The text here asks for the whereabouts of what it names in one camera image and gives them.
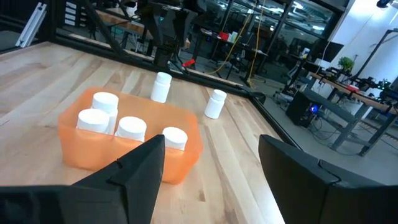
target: orange container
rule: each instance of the orange container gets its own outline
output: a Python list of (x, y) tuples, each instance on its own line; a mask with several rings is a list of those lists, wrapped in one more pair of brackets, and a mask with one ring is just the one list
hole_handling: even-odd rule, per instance
[(147, 123), (146, 140), (162, 134), (166, 127), (172, 126), (186, 132), (188, 141), (184, 151), (166, 147), (162, 179), (170, 184), (181, 183), (203, 151), (197, 117), (187, 110), (172, 105), (104, 88), (87, 89), (59, 116), (58, 135), (66, 165), (97, 171), (142, 144), (139, 141), (76, 128), (79, 112), (90, 108), (93, 95), (100, 91), (113, 93), (119, 97), (115, 131), (121, 118), (135, 116)]

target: cable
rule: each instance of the cable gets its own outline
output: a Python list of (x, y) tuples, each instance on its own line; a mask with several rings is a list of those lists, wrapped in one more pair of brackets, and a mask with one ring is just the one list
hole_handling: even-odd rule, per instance
[(250, 18), (250, 16), (248, 16), (246, 18), (246, 20), (244, 21), (243, 27), (242, 27), (241, 31), (239, 32), (238, 36), (236, 37), (236, 40), (235, 40), (234, 44), (232, 45), (231, 50), (229, 51), (228, 55), (226, 56), (224, 62), (220, 65), (219, 68), (217, 68), (217, 70), (212, 71), (212, 72), (208, 72), (206, 74), (212, 75), (214, 73), (217, 73), (218, 71), (220, 71), (223, 68), (223, 66), (225, 65), (226, 61), (228, 61), (229, 56), (231, 56), (231, 53), (234, 50), (234, 47), (235, 47), (236, 43), (238, 43), (239, 38), (241, 38), (241, 35), (242, 35), (243, 31), (244, 31), (244, 28), (246, 27), (246, 24), (249, 22), (249, 18)]
[[(265, 3), (266, 3), (266, 0), (263, 0), (262, 1), (262, 5), (264, 6)], [(253, 61), (251, 62), (251, 68), (250, 68), (249, 79), (248, 79), (248, 83), (249, 83), (250, 86), (251, 86), (250, 79), (251, 79), (251, 76), (252, 76), (252, 73), (253, 73), (253, 66), (254, 66), (254, 63), (256, 62), (257, 51), (259, 50), (260, 26), (261, 26), (261, 21), (262, 21), (262, 12), (263, 12), (263, 10), (264, 10), (264, 8), (261, 7), (260, 20), (259, 20), (259, 25), (257, 27), (256, 51), (254, 52), (254, 58), (253, 58)]]

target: white bottle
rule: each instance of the white bottle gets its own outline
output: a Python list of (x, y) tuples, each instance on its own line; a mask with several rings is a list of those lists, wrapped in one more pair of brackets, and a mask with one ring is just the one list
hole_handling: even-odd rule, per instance
[(167, 95), (169, 94), (171, 82), (171, 75), (164, 72), (158, 72), (150, 99), (159, 103), (165, 103)]
[(77, 129), (107, 134), (109, 115), (98, 109), (85, 109), (79, 112)]
[(188, 141), (185, 131), (175, 127), (168, 127), (163, 130), (162, 134), (164, 135), (166, 147), (185, 150), (185, 145)]
[(136, 117), (127, 116), (120, 119), (118, 130), (114, 135), (144, 142), (146, 130), (147, 124), (145, 121)]
[(113, 135), (116, 119), (118, 117), (119, 98), (106, 92), (95, 93), (91, 108), (99, 109), (109, 114), (109, 124), (107, 134)]
[(226, 93), (221, 90), (214, 90), (205, 109), (205, 115), (211, 119), (218, 119), (223, 109)]

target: white cap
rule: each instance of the white cap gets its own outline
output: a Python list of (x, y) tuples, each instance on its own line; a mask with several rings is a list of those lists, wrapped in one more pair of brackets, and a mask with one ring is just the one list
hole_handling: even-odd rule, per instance
[(184, 131), (175, 127), (168, 127), (163, 130), (163, 135), (166, 147), (184, 150), (188, 141), (188, 136)]
[(122, 138), (144, 141), (147, 124), (142, 119), (127, 116), (119, 121), (117, 136)]
[(226, 93), (221, 90), (214, 90), (211, 97), (216, 101), (224, 101), (226, 99)]
[(99, 92), (94, 94), (91, 107), (111, 113), (118, 109), (118, 103), (119, 98), (115, 94)]
[(99, 109), (82, 110), (78, 115), (77, 127), (97, 133), (105, 133), (109, 124), (109, 115)]
[(172, 76), (164, 72), (158, 72), (156, 81), (160, 82), (161, 84), (170, 84), (172, 82)]

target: potted plant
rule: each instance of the potted plant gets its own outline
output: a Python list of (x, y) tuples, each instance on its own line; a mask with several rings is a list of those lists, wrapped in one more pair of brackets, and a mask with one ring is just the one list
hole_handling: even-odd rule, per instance
[(350, 72), (354, 67), (354, 61), (348, 57), (341, 57), (338, 61), (338, 66), (340, 66), (342, 71)]

